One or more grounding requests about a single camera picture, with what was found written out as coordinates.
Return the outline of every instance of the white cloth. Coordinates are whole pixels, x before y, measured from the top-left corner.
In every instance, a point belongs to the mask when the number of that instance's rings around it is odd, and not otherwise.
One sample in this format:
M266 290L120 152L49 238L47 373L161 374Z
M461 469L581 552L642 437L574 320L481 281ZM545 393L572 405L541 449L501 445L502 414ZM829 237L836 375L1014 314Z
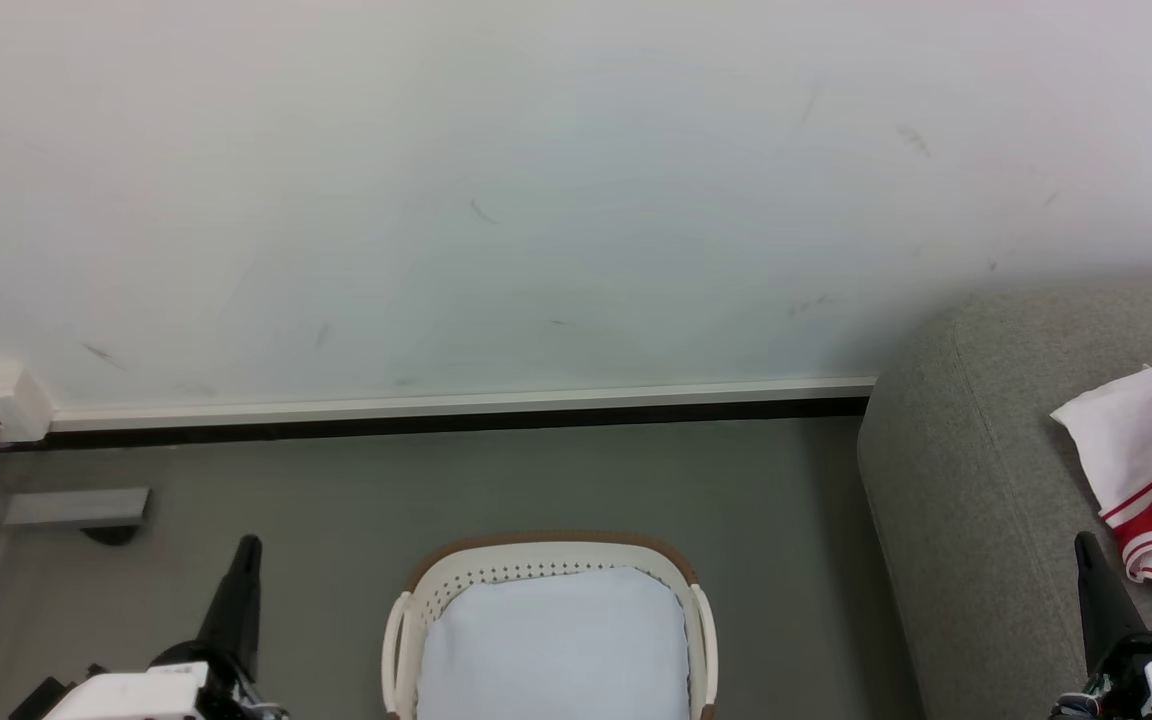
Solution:
M420 720L687 720L682 607L631 568L473 585L429 628Z
M1152 498L1152 367L1119 378L1066 402L1052 414L1078 446L1083 473L1111 526Z

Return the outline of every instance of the plastic basket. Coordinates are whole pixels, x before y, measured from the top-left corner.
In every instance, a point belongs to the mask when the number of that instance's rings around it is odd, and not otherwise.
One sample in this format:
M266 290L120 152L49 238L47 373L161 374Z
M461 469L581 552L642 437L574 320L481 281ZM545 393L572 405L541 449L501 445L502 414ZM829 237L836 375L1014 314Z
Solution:
M380 688L389 720L416 720L416 679L425 632L468 588L607 568L636 568L667 585L682 606L691 720L710 720L718 695L718 635L708 598L682 553L628 533L555 532L468 538L444 546L412 573L389 611Z

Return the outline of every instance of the gray sofa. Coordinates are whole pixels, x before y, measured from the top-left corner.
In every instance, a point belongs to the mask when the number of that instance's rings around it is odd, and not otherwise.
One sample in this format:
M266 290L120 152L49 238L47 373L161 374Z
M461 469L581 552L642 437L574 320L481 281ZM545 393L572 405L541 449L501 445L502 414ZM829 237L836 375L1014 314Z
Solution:
M1152 282L970 301L879 378L861 475L929 720L1038 719L1083 683L1074 535L1117 548L1048 414L1143 363Z

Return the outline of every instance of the gray floor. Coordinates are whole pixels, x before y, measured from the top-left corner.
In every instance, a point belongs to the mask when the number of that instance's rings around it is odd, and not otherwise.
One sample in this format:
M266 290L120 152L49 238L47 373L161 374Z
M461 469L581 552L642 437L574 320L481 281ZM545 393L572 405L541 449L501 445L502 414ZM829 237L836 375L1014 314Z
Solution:
M914 719L916 692L856 473L859 419L69 450L6 484L147 484L131 546L5 541L0 719L45 679L143 669L191 637L234 544L265 541L259 688L297 720L384 717L385 616L453 539L614 529L675 544L717 613L726 719Z

